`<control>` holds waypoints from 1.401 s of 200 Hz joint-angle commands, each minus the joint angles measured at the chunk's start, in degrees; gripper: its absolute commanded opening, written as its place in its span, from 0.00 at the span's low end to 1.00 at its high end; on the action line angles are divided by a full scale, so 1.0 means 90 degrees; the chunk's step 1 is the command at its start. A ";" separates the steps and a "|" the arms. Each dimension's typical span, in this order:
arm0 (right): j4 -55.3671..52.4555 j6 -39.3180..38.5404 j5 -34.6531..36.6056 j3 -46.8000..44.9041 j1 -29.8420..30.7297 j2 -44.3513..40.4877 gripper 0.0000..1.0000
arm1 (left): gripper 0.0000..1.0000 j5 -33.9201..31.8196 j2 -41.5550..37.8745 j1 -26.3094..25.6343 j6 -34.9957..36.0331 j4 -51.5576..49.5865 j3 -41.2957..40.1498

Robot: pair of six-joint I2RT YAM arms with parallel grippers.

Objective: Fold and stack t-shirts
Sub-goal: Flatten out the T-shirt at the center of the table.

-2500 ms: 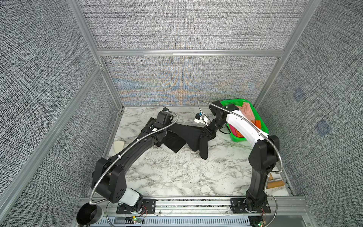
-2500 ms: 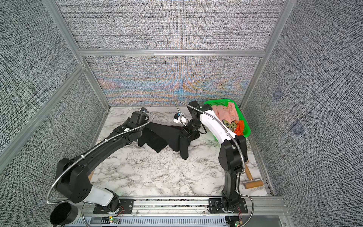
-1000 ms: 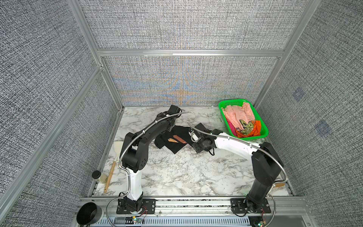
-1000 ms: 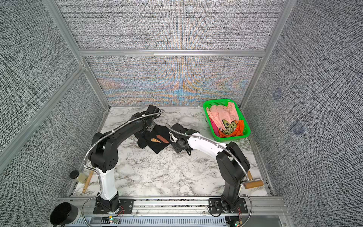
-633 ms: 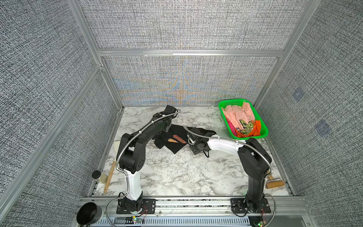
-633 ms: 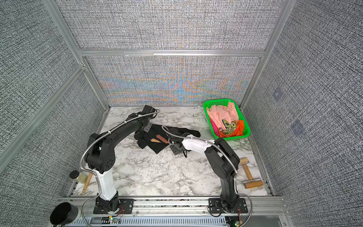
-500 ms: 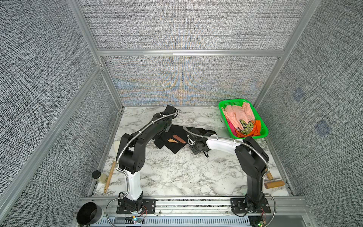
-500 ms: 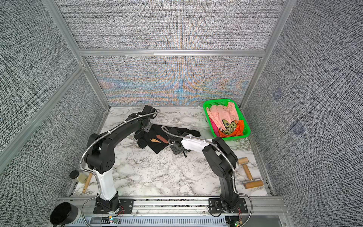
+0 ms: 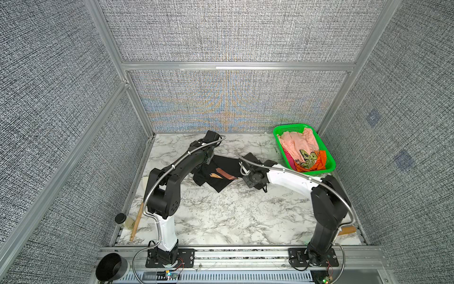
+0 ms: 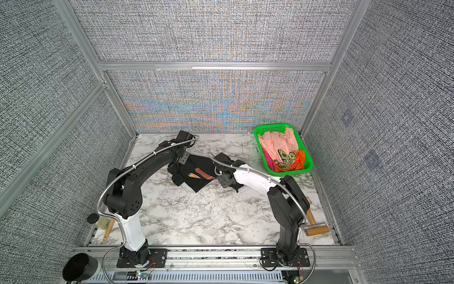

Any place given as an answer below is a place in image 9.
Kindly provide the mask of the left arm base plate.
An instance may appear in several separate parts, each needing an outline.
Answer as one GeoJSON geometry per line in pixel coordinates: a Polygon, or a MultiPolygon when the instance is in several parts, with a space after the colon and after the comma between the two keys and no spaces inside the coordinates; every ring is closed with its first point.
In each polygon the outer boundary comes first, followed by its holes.
{"type": "Polygon", "coordinates": [[[194,267],[195,249],[176,248],[171,252],[165,252],[159,248],[150,249],[147,252],[146,268],[171,268],[184,266],[186,268],[194,267]]]}

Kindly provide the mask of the black t-shirt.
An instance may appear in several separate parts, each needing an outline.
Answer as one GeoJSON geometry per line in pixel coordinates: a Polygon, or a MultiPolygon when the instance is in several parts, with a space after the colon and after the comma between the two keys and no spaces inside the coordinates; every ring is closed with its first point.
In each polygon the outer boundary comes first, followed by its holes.
{"type": "Polygon", "coordinates": [[[223,191],[233,181],[243,177],[239,159],[218,155],[215,155],[209,164],[202,163],[191,173],[195,184],[202,186],[207,183],[217,193],[223,191]]]}

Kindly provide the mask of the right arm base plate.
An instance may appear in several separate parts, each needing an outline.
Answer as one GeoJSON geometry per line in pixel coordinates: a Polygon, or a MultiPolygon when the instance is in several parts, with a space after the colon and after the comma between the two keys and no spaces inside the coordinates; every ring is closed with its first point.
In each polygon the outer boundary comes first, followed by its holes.
{"type": "Polygon", "coordinates": [[[289,248],[287,252],[288,262],[291,267],[328,267],[328,265],[339,267],[339,257],[333,248],[330,248],[325,254],[317,254],[314,250],[309,250],[307,247],[289,248]]]}

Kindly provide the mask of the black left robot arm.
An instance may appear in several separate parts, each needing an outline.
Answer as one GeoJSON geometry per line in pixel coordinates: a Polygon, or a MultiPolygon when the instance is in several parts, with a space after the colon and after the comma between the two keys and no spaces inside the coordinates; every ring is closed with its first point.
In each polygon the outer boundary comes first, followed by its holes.
{"type": "Polygon", "coordinates": [[[153,169],[143,199],[142,213],[152,219],[157,228],[154,255],[164,265],[177,262],[179,241],[173,215],[181,201],[181,183],[194,169],[209,164],[214,149],[225,139],[214,131],[207,131],[201,139],[193,141],[176,161],[163,169],[153,169]]]}

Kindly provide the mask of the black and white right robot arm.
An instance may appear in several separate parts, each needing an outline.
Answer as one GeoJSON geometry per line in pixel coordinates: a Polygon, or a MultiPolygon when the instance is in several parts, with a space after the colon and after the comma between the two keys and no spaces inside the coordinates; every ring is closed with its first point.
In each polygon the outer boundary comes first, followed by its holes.
{"type": "Polygon", "coordinates": [[[278,185],[311,200],[316,227],[306,247],[306,263],[311,266],[327,263],[341,229],[355,223],[351,202],[338,180],[331,175],[324,178],[306,175],[271,160],[254,162],[245,156],[240,157],[240,169],[249,187],[278,185]]]}

